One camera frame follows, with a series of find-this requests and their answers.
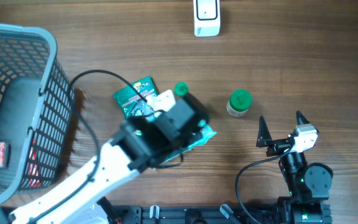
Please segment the teal wet wipes pack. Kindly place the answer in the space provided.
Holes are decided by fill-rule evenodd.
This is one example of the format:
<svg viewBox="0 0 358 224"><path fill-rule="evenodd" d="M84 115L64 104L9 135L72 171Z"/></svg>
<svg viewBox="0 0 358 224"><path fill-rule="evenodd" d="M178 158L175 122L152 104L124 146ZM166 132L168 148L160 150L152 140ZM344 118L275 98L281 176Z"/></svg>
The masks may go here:
<svg viewBox="0 0 358 224"><path fill-rule="evenodd" d="M164 162L168 162L181 154L191 151L194 147L199 147L205 145L213 136L216 135L210 125L206 124L199 131L193 133L190 140L181 148L176 151L173 151L168 157L165 158Z"/></svg>

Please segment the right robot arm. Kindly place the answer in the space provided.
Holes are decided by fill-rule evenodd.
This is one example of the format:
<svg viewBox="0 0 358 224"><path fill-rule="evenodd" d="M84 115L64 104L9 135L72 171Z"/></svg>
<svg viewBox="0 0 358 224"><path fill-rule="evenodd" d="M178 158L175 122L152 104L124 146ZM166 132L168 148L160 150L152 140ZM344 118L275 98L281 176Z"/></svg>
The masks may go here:
<svg viewBox="0 0 358 224"><path fill-rule="evenodd" d="M263 116L259 118L256 146L267 149L267 157L277 157L280 171L290 192L291 200L317 203L329 198L333 170L325 164L307 163L305 152L312 149L319 131L301 113L296 112L297 125L284 139L272 139Z"/></svg>

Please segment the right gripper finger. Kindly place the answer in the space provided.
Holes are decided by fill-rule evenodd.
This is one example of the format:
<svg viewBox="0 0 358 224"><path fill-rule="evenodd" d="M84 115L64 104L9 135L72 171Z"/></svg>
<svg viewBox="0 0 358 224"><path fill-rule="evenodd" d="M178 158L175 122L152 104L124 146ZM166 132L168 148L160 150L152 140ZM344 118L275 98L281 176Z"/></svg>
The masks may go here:
<svg viewBox="0 0 358 224"><path fill-rule="evenodd" d="M298 125L310 124L300 110L296 112L296 122Z"/></svg>
<svg viewBox="0 0 358 224"><path fill-rule="evenodd" d="M259 132L257 136L257 147L268 147L272 144L272 137L263 116L259 117Z"/></svg>

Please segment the green lid jar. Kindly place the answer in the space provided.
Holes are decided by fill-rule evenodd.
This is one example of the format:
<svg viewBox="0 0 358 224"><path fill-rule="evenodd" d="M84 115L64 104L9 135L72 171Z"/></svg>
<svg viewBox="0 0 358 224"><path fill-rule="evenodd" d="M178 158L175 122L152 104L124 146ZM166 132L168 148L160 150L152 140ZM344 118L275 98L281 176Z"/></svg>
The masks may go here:
<svg viewBox="0 0 358 224"><path fill-rule="evenodd" d="M252 95L248 90L235 90L226 105L227 112L233 117L244 116L253 102Z"/></svg>

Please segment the green snack packet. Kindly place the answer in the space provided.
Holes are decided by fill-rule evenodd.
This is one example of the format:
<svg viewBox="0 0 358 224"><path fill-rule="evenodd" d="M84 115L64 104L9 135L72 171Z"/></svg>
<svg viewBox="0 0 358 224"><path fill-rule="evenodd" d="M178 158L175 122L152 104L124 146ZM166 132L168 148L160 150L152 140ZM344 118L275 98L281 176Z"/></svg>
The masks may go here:
<svg viewBox="0 0 358 224"><path fill-rule="evenodd" d="M158 90L154 81L150 76L137 80L132 83L132 86L145 98L146 96L157 96ZM124 87L119 90L113 97L119 105L125 118L131 116L148 115L153 112L153 109L133 91L131 87Z"/></svg>

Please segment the red Nescafe coffee sachet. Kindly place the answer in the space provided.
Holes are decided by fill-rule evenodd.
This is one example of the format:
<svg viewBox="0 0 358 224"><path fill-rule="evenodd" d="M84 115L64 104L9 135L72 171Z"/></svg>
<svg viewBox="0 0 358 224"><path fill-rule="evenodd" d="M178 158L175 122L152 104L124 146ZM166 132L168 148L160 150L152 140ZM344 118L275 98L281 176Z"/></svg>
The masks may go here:
<svg viewBox="0 0 358 224"><path fill-rule="evenodd" d="M40 152L35 148L35 139L33 139L29 152L30 165L27 169L27 174L30 175L30 188L39 188L42 186L42 181L40 180L40 166L38 165L39 156Z"/></svg>

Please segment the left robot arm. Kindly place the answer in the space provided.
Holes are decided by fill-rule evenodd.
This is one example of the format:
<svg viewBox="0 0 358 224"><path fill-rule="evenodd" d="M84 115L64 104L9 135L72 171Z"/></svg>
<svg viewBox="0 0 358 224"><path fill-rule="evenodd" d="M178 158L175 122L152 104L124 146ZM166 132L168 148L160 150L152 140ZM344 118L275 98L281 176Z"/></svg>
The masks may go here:
<svg viewBox="0 0 358 224"><path fill-rule="evenodd" d="M0 207L0 223L70 223L107 193L186 147L208 122L206 108L190 93L153 121L127 118L95 157L47 194L14 210Z"/></svg>

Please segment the red sauce bottle green cap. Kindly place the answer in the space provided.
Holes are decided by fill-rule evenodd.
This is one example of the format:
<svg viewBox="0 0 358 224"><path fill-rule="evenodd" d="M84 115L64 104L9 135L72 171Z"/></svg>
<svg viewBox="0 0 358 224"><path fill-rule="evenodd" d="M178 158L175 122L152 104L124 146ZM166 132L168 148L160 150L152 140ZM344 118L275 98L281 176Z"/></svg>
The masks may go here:
<svg viewBox="0 0 358 224"><path fill-rule="evenodd" d="M178 82L173 89L173 93L177 103L183 98L188 100L191 96L189 86L185 82Z"/></svg>

